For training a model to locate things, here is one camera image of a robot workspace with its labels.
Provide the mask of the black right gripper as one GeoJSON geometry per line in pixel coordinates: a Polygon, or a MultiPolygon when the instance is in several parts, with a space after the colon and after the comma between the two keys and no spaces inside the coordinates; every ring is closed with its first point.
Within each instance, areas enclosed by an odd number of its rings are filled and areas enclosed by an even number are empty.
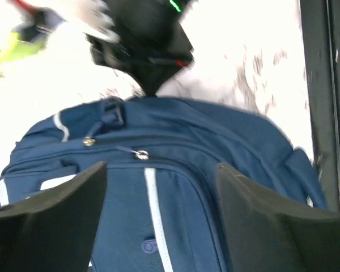
{"type": "Polygon", "coordinates": [[[87,35],[93,62],[130,75],[146,96],[193,61],[180,19],[189,1],[105,1],[118,42],[87,35]]]}

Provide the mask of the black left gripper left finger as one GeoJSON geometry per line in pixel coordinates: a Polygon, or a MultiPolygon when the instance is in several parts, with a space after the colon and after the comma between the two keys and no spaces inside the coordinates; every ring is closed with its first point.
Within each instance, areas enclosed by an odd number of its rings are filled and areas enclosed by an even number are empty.
{"type": "Polygon", "coordinates": [[[107,189],[99,162],[0,208],[0,271],[87,271],[107,189]]]}

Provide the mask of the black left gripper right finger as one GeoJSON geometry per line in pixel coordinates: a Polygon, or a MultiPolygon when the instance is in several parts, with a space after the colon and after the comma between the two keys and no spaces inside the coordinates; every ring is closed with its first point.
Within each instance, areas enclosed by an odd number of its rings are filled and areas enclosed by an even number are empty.
{"type": "Polygon", "coordinates": [[[286,198],[223,163],[216,188],[234,271],[340,271],[340,213],[286,198]]]}

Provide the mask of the navy blue student backpack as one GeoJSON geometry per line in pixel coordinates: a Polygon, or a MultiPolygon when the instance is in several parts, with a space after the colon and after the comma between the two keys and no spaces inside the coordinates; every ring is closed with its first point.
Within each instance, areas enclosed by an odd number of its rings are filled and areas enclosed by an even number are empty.
{"type": "Polygon", "coordinates": [[[107,164],[94,271],[231,271],[216,170],[326,209],[316,170],[270,121],[190,99],[103,99],[33,125],[0,177],[0,206],[107,164]]]}

